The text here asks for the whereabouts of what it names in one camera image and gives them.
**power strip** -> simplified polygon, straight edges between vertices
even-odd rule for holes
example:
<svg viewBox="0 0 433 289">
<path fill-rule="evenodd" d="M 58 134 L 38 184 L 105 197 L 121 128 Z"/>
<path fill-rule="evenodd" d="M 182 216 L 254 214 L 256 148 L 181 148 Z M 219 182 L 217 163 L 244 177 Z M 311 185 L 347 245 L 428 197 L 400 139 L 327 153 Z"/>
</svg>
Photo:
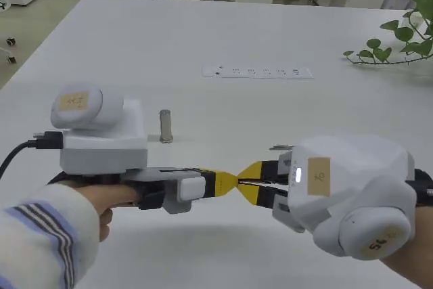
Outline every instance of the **power strip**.
<svg viewBox="0 0 433 289">
<path fill-rule="evenodd" d="M 313 79 L 307 68 L 242 68 L 238 66 L 203 67 L 204 77 L 256 79 Z"/>
</svg>

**white tabletop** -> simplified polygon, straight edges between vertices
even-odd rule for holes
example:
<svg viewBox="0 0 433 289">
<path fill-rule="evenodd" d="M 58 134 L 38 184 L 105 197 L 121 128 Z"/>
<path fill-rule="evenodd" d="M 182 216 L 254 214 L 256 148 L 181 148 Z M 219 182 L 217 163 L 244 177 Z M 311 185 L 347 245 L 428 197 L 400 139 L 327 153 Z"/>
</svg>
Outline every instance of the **white tabletop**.
<svg viewBox="0 0 433 289">
<path fill-rule="evenodd" d="M 59 88 L 90 81 L 143 103 L 147 130 L 172 111 L 175 142 L 149 143 L 151 166 L 237 173 L 267 148 L 324 133 L 375 133 L 433 173 L 431 62 L 373 69 L 341 58 L 401 12 L 181 0 L 82 0 L 0 91 L 0 157 L 50 129 Z M 212 79 L 203 65 L 306 66 L 305 81 Z M 27 150 L 0 184 L 1 205 L 59 171 L 57 152 Z M 188 214 L 118 210 L 78 288 L 414 288 L 379 262 L 321 252 L 236 191 Z"/>
</svg>

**human hand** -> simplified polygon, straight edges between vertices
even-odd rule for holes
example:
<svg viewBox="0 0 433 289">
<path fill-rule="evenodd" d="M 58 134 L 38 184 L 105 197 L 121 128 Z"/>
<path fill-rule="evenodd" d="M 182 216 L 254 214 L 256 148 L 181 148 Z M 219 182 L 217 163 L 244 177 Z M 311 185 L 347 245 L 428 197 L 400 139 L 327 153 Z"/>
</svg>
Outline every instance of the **human hand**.
<svg viewBox="0 0 433 289">
<path fill-rule="evenodd" d="M 74 188 L 95 207 L 99 215 L 99 240 L 102 242 L 110 233 L 113 218 L 111 208 L 121 206 L 139 199 L 137 192 L 126 185 L 80 185 L 73 181 L 63 181 L 62 184 Z"/>
</svg>

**striped sleeve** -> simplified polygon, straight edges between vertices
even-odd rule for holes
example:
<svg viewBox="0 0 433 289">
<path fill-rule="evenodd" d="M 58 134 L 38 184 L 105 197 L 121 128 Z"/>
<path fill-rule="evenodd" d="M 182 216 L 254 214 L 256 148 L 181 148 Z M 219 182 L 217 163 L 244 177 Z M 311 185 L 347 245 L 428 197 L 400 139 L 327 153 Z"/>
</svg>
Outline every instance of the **striped sleeve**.
<svg viewBox="0 0 433 289">
<path fill-rule="evenodd" d="M 91 203 L 49 185 L 0 213 L 0 289 L 71 289 L 93 264 L 98 242 Z"/>
</svg>

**handwritten label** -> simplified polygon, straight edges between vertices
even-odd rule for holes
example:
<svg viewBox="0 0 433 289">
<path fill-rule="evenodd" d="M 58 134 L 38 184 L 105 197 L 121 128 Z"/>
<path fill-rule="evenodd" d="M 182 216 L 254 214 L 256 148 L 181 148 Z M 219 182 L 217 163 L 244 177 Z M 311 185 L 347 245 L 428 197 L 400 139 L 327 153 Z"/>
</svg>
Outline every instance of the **handwritten label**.
<svg viewBox="0 0 433 289">
<path fill-rule="evenodd" d="M 389 226 L 374 240 L 369 242 L 362 250 L 361 253 L 368 259 L 376 259 L 381 257 L 383 251 L 386 250 L 389 245 L 395 244 L 397 240 L 403 236 L 405 232 L 396 226 Z"/>
<path fill-rule="evenodd" d="M 80 91 L 78 93 L 69 93 L 60 97 L 58 110 L 86 110 L 89 103 L 89 92 Z"/>
<path fill-rule="evenodd" d="M 310 157 L 307 193 L 309 196 L 331 196 L 331 158 Z"/>
</svg>

